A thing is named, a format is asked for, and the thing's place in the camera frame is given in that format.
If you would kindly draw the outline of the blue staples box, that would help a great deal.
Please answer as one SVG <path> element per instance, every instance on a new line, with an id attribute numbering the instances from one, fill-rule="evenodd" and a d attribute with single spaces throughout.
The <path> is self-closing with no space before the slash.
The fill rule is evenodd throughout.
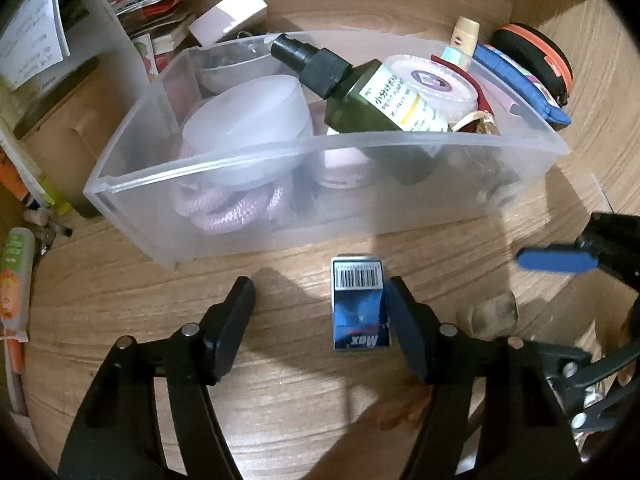
<path id="1" fill-rule="evenodd" d="M 382 260 L 339 255 L 331 260 L 332 342 L 336 352 L 386 349 L 392 342 Z"/>

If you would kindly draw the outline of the green spray bottle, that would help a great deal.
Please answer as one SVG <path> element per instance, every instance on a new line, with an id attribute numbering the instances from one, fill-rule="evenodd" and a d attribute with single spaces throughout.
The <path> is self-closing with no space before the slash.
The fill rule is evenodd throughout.
<path id="1" fill-rule="evenodd" d="M 448 122 L 380 60 L 353 66 L 333 51 L 281 34 L 271 55 L 326 101 L 324 122 L 338 133 L 447 132 Z"/>

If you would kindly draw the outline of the blue patchwork pouch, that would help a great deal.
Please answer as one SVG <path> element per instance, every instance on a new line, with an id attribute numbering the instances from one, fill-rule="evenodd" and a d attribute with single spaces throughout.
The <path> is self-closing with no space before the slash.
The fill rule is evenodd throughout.
<path id="1" fill-rule="evenodd" d="M 556 130 L 572 123 L 549 90 L 530 70 L 489 44 L 478 44 L 473 58 L 505 82 Z"/>

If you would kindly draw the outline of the pink round compact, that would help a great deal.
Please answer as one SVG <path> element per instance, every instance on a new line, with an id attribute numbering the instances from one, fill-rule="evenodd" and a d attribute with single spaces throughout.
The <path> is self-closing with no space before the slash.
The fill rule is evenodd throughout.
<path id="1" fill-rule="evenodd" d="M 324 188 L 348 190 L 371 181 L 371 159 L 356 148 L 332 148 L 309 157 L 309 171 L 314 182 Z"/>

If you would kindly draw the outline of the clear plastic storage bin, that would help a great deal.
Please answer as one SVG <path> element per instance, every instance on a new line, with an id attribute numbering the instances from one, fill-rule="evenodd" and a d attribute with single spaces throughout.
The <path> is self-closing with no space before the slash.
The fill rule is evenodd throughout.
<path id="1" fill-rule="evenodd" d="M 305 93 L 298 133 L 255 104 L 213 110 L 239 84 L 291 77 L 254 36 L 178 54 L 130 108 L 85 185 L 93 206 L 162 266 L 496 214 L 568 146 L 490 70 L 470 76 L 495 133 L 337 133 Z"/>

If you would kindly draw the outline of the black orange round case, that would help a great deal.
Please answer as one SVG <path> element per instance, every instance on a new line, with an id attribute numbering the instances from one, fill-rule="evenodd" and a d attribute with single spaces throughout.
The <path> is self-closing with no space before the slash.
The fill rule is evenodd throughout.
<path id="1" fill-rule="evenodd" d="M 567 104 L 574 74 L 562 49 L 538 29 L 512 22 L 497 28 L 489 44 L 536 76 L 560 107 Z"/>

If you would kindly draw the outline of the round white tape tin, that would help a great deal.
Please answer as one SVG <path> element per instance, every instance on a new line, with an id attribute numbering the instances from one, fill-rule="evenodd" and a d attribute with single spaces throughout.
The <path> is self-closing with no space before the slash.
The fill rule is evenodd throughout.
<path id="1" fill-rule="evenodd" d="M 396 54 L 386 58 L 384 65 L 407 81 L 450 124 L 477 110 L 478 94 L 472 84 L 442 64 L 420 56 Z"/>

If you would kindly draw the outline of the orange green tube package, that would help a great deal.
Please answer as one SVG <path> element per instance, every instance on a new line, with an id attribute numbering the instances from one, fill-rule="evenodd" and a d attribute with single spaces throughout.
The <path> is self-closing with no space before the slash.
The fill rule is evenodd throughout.
<path id="1" fill-rule="evenodd" d="M 10 229 L 1 257 L 1 323 L 5 340 L 28 341 L 35 237 L 30 229 Z"/>

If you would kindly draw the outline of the light blue tube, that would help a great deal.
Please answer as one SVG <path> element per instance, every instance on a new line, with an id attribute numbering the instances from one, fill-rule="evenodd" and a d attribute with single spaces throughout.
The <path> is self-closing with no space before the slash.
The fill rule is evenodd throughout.
<path id="1" fill-rule="evenodd" d="M 473 49 L 461 50 L 454 46 L 446 46 L 444 50 L 442 50 L 440 58 L 447 63 L 459 67 L 460 70 L 467 72 L 472 64 L 473 55 Z"/>

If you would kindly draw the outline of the brown cardboard cup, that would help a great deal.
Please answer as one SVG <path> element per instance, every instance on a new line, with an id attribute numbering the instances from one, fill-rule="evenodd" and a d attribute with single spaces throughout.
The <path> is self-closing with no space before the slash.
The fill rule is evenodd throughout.
<path id="1" fill-rule="evenodd" d="M 99 211 L 85 185 L 126 107 L 95 56 L 29 107 L 14 136 L 44 176 L 81 217 Z"/>

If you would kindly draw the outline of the stack of books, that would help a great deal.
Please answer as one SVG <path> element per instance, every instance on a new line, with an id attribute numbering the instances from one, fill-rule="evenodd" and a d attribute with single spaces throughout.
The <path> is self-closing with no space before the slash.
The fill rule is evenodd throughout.
<path id="1" fill-rule="evenodd" d="M 114 0 L 112 9 L 138 51 L 149 80 L 195 40 L 194 0 Z"/>

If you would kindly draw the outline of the small white pink box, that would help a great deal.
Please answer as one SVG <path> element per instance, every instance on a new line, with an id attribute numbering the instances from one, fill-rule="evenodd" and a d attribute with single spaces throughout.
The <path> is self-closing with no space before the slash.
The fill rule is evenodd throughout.
<path id="1" fill-rule="evenodd" d="M 265 0 L 221 0 L 193 21 L 189 30 L 202 47 L 210 47 L 261 22 L 267 10 Z"/>

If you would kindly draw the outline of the white folded paper sheet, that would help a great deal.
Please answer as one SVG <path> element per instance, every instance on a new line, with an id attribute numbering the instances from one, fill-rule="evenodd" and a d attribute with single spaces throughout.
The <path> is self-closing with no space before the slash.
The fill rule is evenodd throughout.
<path id="1" fill-rule="evenodd" d="M 1 80 L 10 91 L 70 56 L 58 0 L 23 0 L 1 36 Z"/>

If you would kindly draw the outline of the beige plastic recorder flute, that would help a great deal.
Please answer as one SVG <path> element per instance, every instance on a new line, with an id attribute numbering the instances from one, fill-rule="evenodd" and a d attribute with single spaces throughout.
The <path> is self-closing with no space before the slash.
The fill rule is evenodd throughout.
<path id="1" fill-rule="evenodd" d="M 480 23 L 465 16 L 459 16 L 452 31 L 450 46 L 467 56 L 472 56 L 479 36 Z"/>

